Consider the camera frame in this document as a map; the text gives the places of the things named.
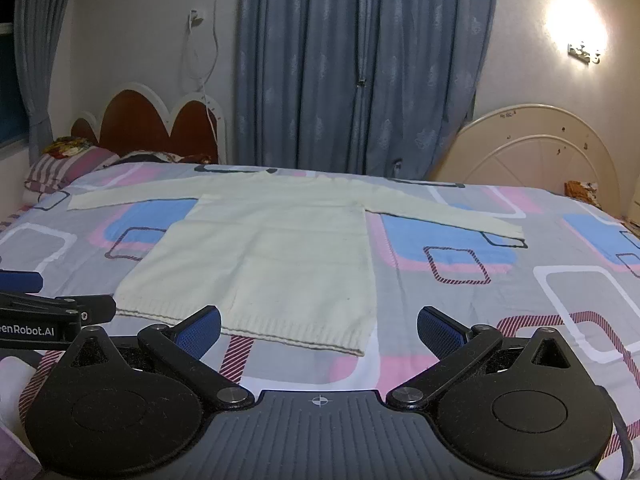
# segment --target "white sweater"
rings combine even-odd
[[[376,319],[365,211],[523,238],[520,227],[361,180],[230,173],[76,195],[69,209],[196,198],[120,283],[121,314],[364,355]]]

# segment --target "wall socket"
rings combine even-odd
[[[200,9],[191,9],[189,12],[189,20],[191,22],[191,27],[197,27],[200,25],[205,19],[204,11]]]

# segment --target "crosshair marking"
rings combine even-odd
[[[309,402],[314,403],[318,408],[321,408],[322,406],[324,406],[325,404],[327,404],[328,402],[332,402],[331,400],[327,399],[326,397],[323,397],[322,395],[319,395],[317,397],[314,397],[313,399],[311,399]]]

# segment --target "white headboard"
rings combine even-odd
[[[618,176],[606,147],[583,120],[553,106],[502,108],[467,125],[429,179],[559,194],[568,180],[597,182],[603,209],[620,215]]]

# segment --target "red headboard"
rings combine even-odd
[[[130,84],[107,104],[98,121],[84,112],[71,127],[71,135],[84,137],[96,145],[123,156],[133,150],[171,152],[187,156],[204,153],[218,161],[216,137],[224,135],[220,107],[200,94],[183,98],[169,113],[149,88]]]

